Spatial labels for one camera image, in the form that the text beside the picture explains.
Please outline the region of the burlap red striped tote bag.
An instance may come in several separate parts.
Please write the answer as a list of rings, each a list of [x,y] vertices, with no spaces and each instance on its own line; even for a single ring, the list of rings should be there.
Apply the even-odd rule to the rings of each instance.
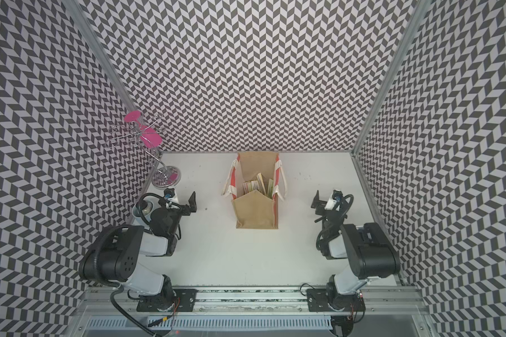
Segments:
[[[283,162],[277,152],[240,152],[233,160],[223,196],[232,197],[236,227],[278,229],[278,202],[288,191]]]

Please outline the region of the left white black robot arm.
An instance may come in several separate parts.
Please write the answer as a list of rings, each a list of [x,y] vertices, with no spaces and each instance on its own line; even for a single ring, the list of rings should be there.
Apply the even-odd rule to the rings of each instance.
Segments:
[[[197,211],[196,194],[180,204],[173,188],[144,194],[133,211],[139,225],[105,227],[80,263],[83,280],[122,289],[140,313],[190,312],[197,290],[176,290],[167,275],[143,265],[140,257],[169,258],[181,239],[180,222]]]

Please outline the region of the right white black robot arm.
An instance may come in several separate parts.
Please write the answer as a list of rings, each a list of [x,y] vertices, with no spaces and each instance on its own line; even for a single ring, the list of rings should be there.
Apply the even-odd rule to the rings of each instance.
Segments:
[[[330,311],[365,310],[361,289],[378,279],[396,275],[401,270],[399,256],[378,223],[362,226],[345,223],[354,203],[353,195],[333,190],[325,201],[316,193],[311,208],[318,216],[321,229],[316,249],[328,260],[345,260],[350,271],[332,275],[321,295],[309,289],[308,297]]]

